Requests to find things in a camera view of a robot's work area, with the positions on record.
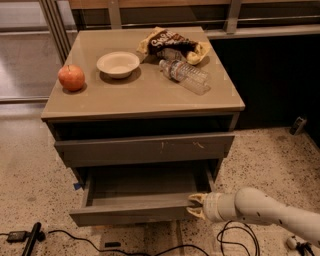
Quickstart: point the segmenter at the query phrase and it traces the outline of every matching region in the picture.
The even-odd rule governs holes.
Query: plug
[[[21,243],[26,241],[29,236],[29,232],[27,231],[12,231],[9,233],[7,242],[9,243]]]

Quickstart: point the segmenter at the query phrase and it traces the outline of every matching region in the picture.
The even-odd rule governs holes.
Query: cabinet top
[[[209,42],[200,27],[170,28],[193,41]],[[233,112],[244,109],[232,81],[211,47],[197,67],[210,73],[211,90],[198,96],[163,76],[159,59],[148,56],[126,79],[101,73],[96,63],[110,52],[136,49],[152,29],[80,31],[65,64],[80,66],[85,87],[68,92],[57,80],[42,120],[157,117],[195,112]]]

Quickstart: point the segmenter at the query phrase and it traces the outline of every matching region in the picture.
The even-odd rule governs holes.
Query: floor
[[[48,35],[1,36],[0,65],[1,97],[48,96],[60,68]],[[65,233],[48,233],[57,229],[90,239],[101,250],[160,255],[169,248],[193,244],[208,255],[222,255],[216,236],[225,223],[192,220],[77,227],[68,212],[80,207],[83,191],[74,189],[77,180],[61,162],[54,140],[40,120],[43,107],[0,104],[0,233],[31,231],[40,222],[46,240],[35,244],[32,256],[124,255],[98,252],[90,243]],[[320,213],[319,182],[319,149],[308,134],[292,136],[289,128],[281,127],[236,131],[215,186],[221,193],[252,186],[280,202]],[[285,229],[276,225],[250,227],[259,241],[261,255],[299,255],[286,246],[292,233]],[[243,243],[250,255],[255,254],[254,243],[243,230],[229,230],[224,239]],[[121,246],[105,248],[108,242],[119,242]],[[9,244],[6,236],[0,235],[0,255],[22,255],[25,244]],[[312,249],[320,255],[320,249]],[[224,251],[228,256],[248,255],[241,246],[224,245]],[[189,246],[161,255],[204,254]]]

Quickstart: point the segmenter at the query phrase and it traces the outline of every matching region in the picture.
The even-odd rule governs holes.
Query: gray cabinet
[[[173,28],[196,41],[201,28]],[[198,96],[165,78],[157,59],[126,80],[102,80],[96,61],[135,52],[150,29],[81,31],[66,64],[84,70],[86,86],[53,88],[42,113],[55,148],[84,189],[70,215],[79,226],[192,218],[188,196],[210,192],[244,104],[213,49],[199,64],[212,89]]]

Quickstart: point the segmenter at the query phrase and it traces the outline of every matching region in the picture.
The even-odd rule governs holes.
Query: snack bag
[[[149,36],[140,42],[137,51],[196,65],[206,56],[210,47],[209,43],[191,41],[168,29],[155,27]]]

